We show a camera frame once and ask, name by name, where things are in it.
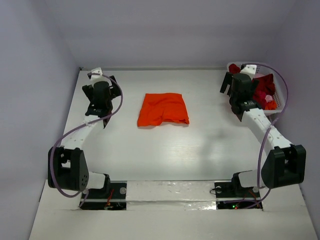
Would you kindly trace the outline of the orange t shirt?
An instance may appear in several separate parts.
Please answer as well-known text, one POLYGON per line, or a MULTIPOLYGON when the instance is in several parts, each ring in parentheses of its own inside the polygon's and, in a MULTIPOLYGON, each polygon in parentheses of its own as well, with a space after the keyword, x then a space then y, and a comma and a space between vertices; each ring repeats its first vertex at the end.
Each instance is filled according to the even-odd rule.
POLYGON ((162 123, 190 124, 187 107, 182 94, 145 94, 137 119, 137 126, 157 127, 162 123))

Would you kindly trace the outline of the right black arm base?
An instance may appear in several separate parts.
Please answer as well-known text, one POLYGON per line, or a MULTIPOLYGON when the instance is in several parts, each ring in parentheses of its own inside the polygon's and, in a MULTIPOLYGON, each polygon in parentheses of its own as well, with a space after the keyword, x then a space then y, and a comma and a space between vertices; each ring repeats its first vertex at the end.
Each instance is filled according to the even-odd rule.
POLYGON ((218 181, 209 193, 215 196, 218 210, 263 209, 261 194, 254 187, 236 190, 231 181, 218 181))

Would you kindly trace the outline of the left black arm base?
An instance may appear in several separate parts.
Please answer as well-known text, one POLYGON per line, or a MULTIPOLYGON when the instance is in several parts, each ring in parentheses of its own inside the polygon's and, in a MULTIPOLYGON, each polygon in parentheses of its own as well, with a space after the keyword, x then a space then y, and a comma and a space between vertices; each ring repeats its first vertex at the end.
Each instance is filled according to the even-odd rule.
POLYGON ((83 202, 85 194, 80 198, 80 209, 91 211, 122 211, 127 209, 127 182, 115 181, 110 183, 108 192, 103 189, 90 189, 88 197, 83 202))

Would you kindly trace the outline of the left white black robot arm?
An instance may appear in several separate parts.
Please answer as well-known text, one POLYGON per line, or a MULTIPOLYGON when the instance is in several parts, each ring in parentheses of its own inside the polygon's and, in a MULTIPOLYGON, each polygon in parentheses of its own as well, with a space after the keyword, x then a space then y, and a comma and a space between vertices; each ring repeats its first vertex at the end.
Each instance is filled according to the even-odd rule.
POLYGON ((82 87, 89 100, 83 123, 65 133, 48 152, 48 185, 67 198, 72 198, 67 191, 76 195, 93 191, 101 198, 111 191, 108 174, 89 171, 84 147, 86 140, 104 130, 119 111, 113 109, 112 101, 117 97, 122 100, 123 92, 113 75, 90 72, 88 77, 93 83, 82 87))

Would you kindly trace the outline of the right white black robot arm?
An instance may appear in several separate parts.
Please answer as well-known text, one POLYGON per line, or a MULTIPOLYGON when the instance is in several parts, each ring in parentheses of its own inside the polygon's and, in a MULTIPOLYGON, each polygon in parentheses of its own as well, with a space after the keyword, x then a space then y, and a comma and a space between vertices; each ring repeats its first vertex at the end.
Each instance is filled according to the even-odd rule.
POLYGON ((257 79, 244 72, 227 72, 220 92, 227 93, 232 112, 245 124, 261 144, 257 168, 234 173, 230 190, 242 196, 254 187, 276 189, 300 184, 305 179, 307 151, 286 139, 269 121, 253 99, 257 79))

